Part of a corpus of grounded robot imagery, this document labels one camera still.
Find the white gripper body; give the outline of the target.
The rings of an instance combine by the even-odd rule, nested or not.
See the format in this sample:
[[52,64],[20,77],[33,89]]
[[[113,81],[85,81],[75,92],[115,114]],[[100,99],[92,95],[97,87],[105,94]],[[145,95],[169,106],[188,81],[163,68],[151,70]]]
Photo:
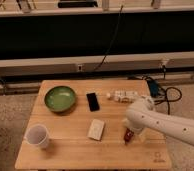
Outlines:
[[138,124],[137,122],[130,121],[128,119],[123,120],[123,125],[137,135],[140,135],[144,130],[143,125]]

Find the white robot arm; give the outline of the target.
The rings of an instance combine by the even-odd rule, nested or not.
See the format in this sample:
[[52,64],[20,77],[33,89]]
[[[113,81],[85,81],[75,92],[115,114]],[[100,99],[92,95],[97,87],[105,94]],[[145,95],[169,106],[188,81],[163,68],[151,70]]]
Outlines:
[[157,112],[150,97],[140,97],[130,104],[123,123],[136,134],[150,128],[194,146],[194,120]]

